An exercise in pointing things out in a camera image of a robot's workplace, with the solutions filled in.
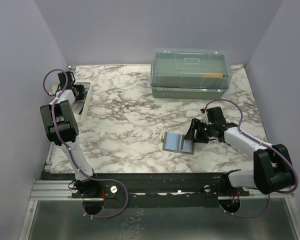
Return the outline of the grey credit card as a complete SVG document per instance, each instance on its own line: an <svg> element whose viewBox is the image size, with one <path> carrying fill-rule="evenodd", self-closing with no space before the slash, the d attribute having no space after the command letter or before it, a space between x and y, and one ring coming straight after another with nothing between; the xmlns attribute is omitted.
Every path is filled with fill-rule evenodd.
<svg viewBox="0 0 300 240"><path fill-rule="evenodd" d="M73 112L77 115L80 115L83 111L84 105L85 104L83 102L79 102L74 108Z"/></svg>

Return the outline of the grey leather card holder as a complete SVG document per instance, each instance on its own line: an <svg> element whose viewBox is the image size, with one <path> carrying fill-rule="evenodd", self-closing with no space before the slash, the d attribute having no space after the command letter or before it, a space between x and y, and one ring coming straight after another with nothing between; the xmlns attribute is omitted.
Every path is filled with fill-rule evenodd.
<svg viewBox="0 0 300 240"><path fill-rule="evenodd" d="M161 137L162 150L167 152L193 155L195 144L192 140L185 140L183 134L165 132Z"/></svg>

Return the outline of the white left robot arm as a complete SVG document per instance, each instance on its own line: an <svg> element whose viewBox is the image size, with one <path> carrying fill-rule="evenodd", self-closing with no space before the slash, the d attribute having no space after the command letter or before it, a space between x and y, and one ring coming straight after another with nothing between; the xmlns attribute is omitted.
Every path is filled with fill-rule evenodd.
<svg viewBox="0 0 300 240"><path fill-rule="evenodd" d="M48 140L60 147L70 162L74 174L74 187L91 198L97 197L101 185L91 180L95 172L87 162L79 144L79 127L76 116L81 122L87 113L91 88L87 84L76 84L74 73L61 69L51 70L47 75L58 71L59 85L55 92L46 93L54 99L40 107L40 114Z"/></svg>

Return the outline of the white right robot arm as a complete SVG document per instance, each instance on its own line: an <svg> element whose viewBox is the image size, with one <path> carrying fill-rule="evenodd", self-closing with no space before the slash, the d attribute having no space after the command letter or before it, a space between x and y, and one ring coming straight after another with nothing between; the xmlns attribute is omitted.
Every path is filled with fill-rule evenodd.
<svg viewBox="0 0 300 240"><path fill-rule="evenodd" d="M220 183L220 191L231 196L238 188L249 188L268 195L295 186L297 181L287 148L271 145L243 132L238 124L227 122L220 107L203 109L207 122L193 118L184 139L207 144L218 140L246 154L253 161L251 170L233 170Z"/></svg>

